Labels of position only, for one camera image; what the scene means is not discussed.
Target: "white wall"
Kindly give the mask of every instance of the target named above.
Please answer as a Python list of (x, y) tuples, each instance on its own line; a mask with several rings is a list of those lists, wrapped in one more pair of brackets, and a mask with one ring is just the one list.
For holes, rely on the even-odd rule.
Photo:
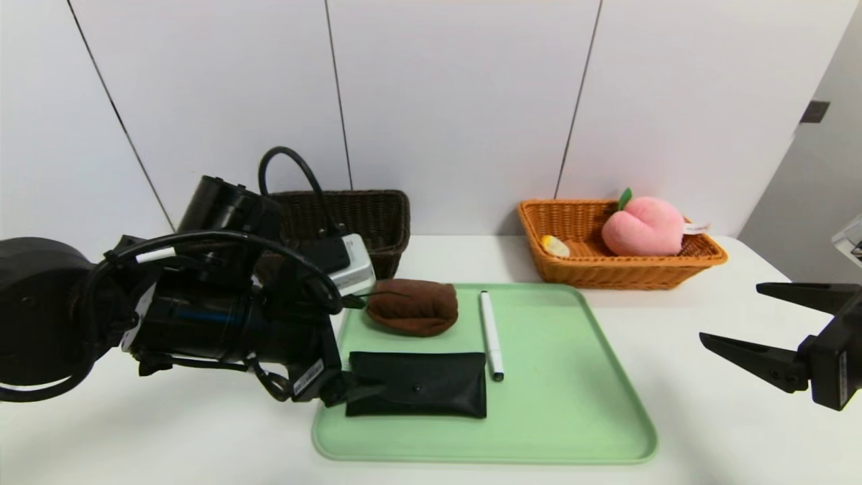
[(856, 2), (604, 0), (558, 195), (632, 186), (738, 234)]
[[(350, 188), (322, 0), (73, 0), (171, 220), (201, 175), (257, 190), (260, 157), (294, 148), (325, 189)], [(269, 188), (309, 189), (286, 157)]]
[(862, 8), (816, 96), (832, 101), (826, 118), (799, 126), (740, 240), (794, 281), (862, 283), (830, 241), (862, 212)]
[(3, 237), (101, 259), (122, 234), (170, 232), (66, 2), (3, 2), (0, 61)]
[(415, 234), (520, 230), (553, 198), (598, 0), (330, 0), (356, 189), (410, 197)]

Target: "black cable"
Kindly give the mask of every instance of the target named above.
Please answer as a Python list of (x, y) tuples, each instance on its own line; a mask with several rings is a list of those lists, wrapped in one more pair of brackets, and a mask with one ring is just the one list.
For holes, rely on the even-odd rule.
[(96, 352), (99, 345), (99, 332), (93, 300), (95, 299), (99, 282), (105, 276), (110, 274), (118, 264), (135, 258), (137, 255), (148, 253), (156, 249), (174, 246), (180, 243), (205, 240), (236, 241), (256, 244), (269, 249), (273, 253), (280, 254), (285, 258), (291, 258), (305, 266), (314, 276), (319, 278), (326, 287), (329, 293), (329, 301), (324, 302), (324, 306), (327, 307), (329, 313), (335, 315), (344, 308), (338, 287), (332, 279), (329, 278), (322, 269), (320, 269), (320, 267), (296, 251), (286, 248), (277, 242), (265, 239), (264, 237), (234, 230), (191, 230), (180, 234), (156, 237), (110, 253), (110, 258), (102, 260), (87, 274), (86, 278), (84, 278), (84, 285), (81, 290), (81, 309), (79, 313), (79, 318), (84, 325), (85, 331), (83, 345), (84, 352), (82, 355), (83, 365), (81, 368), (76, 372), (73, 372), (65, 381), (43, 389), (19, 391), (0, 387), (0, 400), (9, 402), (47, 400), (74, 389), (87, 377), (93, 369), (93, 363), (96, 361)]
[(260, 165), (258, 166), (258, 189), (260, 190), (260, 195), (264, 197), (269, 197), (270, 195), (269, 190), (266, 188), (266, 169), (269, 167), (269, 162), (277, 154), (285, 154), (289, 156), (303, 170), (305, 178), (308, 179), (309, 183), (311, 184), (311, 190), (315, 192), (315, 194), (317, 195), (317, 199), (320, 201), (321, 207), (323, 208), (323, 216), (326, 218), (327, 224), (327, 235), (342, 235), (343, 231), (341, 227), (335, 222), (335, 217), (333, 217), (332, 211), (329, 209), (329, 204), (327, 204), (326, 198), (323, 196), (323, 190), (321, 189), (320, 184), (317, 183), (317, 178), (315, 177), (314, 172), (312, 172), (311, 168), (309, 168), (309, 165), (305, 163), (303, 157), (291, 148), (270, 148), (270, 150), (264, 154), (264, 157), (260, 159)]
[(223, 368), (226, 370), (238, 370), (240, 372), (248, 372), (249, 367), (242, 364), (218, 361), (201, 361), (197, 359), (184, 359), (168, 354), (146, 353), (136, 356), (139, 361), (146, 363), (169, 363), (182, 367), (191, 368)]

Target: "orange wicker basket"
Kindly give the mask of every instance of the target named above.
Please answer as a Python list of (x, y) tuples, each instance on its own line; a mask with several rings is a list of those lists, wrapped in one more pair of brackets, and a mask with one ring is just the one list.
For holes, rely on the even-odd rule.
[[(677, 287), (706, 268), (728, 260), (709, 236), (684, 236), (675, 256), (617, 256), (602, 241), (602, 226), (615, 200), (527, 200), (518, 215), (542, 279), (581, 288), (656, 290)], [(567, 258), (541, 247), (544, 235), (556, 236), (572, 251)]]

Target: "dark brown wicker basket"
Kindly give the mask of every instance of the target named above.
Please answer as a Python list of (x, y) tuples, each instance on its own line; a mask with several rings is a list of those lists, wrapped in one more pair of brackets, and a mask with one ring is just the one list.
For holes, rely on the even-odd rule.
[[(362, 236), (379, 280), (395, 276), (410, 239), (410, 202), (401, 191), (324, 191), (335, 222)], [(271, 195), (282, 208), (281, 236), (288, 243), (320, 237), (326, 226), (311, 191)]]

